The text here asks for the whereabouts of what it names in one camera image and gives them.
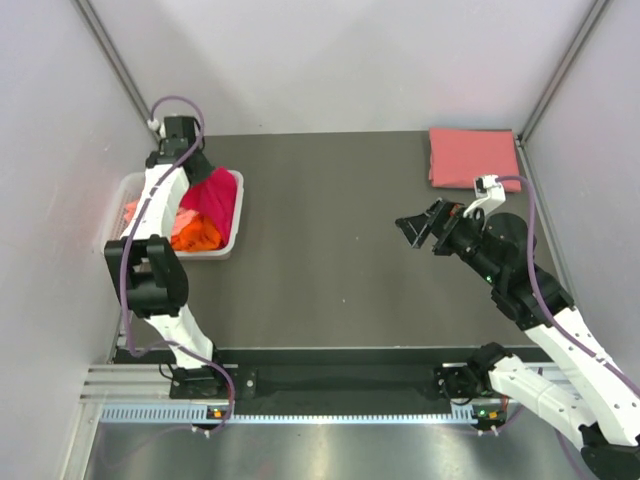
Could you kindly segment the magenta t shirt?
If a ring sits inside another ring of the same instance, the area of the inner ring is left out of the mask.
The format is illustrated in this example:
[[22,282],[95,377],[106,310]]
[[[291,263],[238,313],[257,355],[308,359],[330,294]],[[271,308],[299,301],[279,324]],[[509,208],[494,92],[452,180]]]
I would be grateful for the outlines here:
[[229,242],[238,183],[226,168],[216,168],[210,177],[191,187],[180,206],[208,217],[222,236],[223,246]]

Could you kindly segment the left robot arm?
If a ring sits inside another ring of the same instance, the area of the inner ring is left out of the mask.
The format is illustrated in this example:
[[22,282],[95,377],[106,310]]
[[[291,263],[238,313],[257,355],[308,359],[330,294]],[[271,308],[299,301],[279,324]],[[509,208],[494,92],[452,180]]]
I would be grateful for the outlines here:
[[139,358],[131,318],[146,321],[174,355],[179,372],[205,396],[226,387],[225,370],[213,363],[214,343],[202,332],[188,306],[189,283],[171,246],[180,203],[191,186],[213,172],[202,152],[201,122],[191,116],[169,116],[150,122],[161,138],[145,161],[144,186],[134,214],[116,240],[104,245],[104,258],[120,302],[126,345]]

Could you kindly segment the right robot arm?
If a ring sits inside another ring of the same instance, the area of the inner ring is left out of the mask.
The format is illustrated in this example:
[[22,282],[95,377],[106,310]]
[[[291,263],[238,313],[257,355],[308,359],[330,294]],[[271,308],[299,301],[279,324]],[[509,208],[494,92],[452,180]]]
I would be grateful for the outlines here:
[[521,217],[507,212],[464,214],[464,205],[439,199],[396,227],[419,249],[435,238],[436,256],[457,256],[491,288],[491,299],[555,363],[565,389],[526,367],[497,343],[468,359],[466,380],[476,394],[517,400],[551,425],[599,479],[639,476],[639,396],[613,371],[610,357],[587,328],[571,295],[530,262],[535,241]]

